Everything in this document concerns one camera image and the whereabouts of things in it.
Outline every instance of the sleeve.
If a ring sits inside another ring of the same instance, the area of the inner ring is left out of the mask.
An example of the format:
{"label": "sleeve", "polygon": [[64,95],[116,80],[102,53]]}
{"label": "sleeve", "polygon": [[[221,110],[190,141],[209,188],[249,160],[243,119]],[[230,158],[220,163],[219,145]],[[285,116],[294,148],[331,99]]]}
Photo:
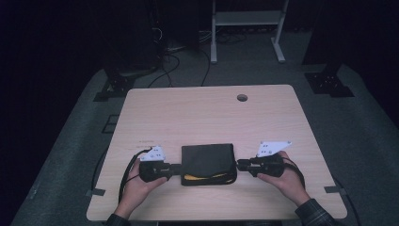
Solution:
{"label": "sleeve", "polygon": [[130,226],[129,220],[112,214],[105,223],[106,226]]}
{"label": "sleeve", "polygon": [[303,203],[295,210],[295,213],[306,226],[342,225],[323,209],[315,199],[310,199]]}

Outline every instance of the white shelf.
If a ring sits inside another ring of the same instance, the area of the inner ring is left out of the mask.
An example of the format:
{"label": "white shelf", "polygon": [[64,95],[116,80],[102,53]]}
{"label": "white shelf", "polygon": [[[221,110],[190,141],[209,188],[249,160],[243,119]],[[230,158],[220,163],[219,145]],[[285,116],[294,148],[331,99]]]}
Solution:
{"label": "white shelf", "polygon": [[279,24],[281,11],[217,12],[215,25],[264,25]]}

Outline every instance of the gray carpet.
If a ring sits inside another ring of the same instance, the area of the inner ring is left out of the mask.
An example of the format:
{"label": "gray carpet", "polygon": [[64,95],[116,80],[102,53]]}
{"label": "gray carpet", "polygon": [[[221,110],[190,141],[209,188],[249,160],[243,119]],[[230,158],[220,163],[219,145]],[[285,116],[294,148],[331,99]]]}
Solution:
{"label": "gray carpet", "polygon": [[[283,33],[280,45],[287,59],[279,64],[270,43],[271,34],[248,35],[234,45],[218,45],[218,63],[211,65],[204,86],[289,84],[294,87],[330,172],[344,186],[362,225],[396,225],[399,222],[399,132],[358,74],[342,66],[338,76],[355,97],[331,98],[313,94],[301,66],[311,33]],[[201,47],[209,55],[210,46]],[[206,74],[203,52],[174,54],[179,67],[170,73],[173,87],[197,87]],[[175,66],[166,57],[165,68]],[[136,80],[135,88],[146,88],[162,71]],[[96,164],[112,134],[102,133],[108,117],[119,114],[123,98],[93,102],[101,91],[104,71],[93,75],[43,165],[31,193],[12,225],[101,225],[90,222],[86,212]],[[162,77],[153,87],[167,87]],[[357,225],[346,197],[346,225]],[[297,220],[283,225],[300,225]]]}

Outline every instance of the hand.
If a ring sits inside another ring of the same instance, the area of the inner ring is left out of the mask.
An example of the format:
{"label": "hand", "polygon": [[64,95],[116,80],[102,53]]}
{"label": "hand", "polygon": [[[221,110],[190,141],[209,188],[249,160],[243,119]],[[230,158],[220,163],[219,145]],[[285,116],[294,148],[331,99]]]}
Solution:
{"label": "hand", "polygon": [[114,212],[114,214],[122,218],[128,219],[132,212],[144,202],[150,192],[168,180],[166,177],[162,177],[155,181],[145,183],[137,176],[139,174],[139,165],[140,159],[137,159],[132,170],[129,172],[128,180],[133,177],[135,178],[126,183],[120,204]]}
{"label": "hand", "polygon": [[[285,151],[279,152],[283,158],[288,158]],[[289,160],[284,159],[284,163],[293,164]],[[299,206],[311,197],[299,180],[299,176],[292,169],[286,168],[280,177],[273,177],[263,173],[258,173],[257,177],[273,186],[275,186],[285,197]]]}

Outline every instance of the wooden table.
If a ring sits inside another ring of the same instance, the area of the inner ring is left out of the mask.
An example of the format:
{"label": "wooden table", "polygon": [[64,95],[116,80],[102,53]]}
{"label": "wooden table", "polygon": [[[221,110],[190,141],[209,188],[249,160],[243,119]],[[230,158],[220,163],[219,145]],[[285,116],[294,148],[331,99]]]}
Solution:
{"label": "wooden table", "polygon": [[[245,102],[237,96],[247,96]],[[168,163],[181,163],[183,145],[232,143],[236,159],[255,157],[261,141],[292,141],[285,151],[303,172],[311,197],[334,217],[346,209],[306,116],[288,85],[132,89],[112,138],[90,220],[106,220],[118,204],[122,174],[132,156],[161,145]],[[248,220],[297,218],[295,205],[248,172],[228,186],[181,186],[172,177],[131,215],[134,220]]]}

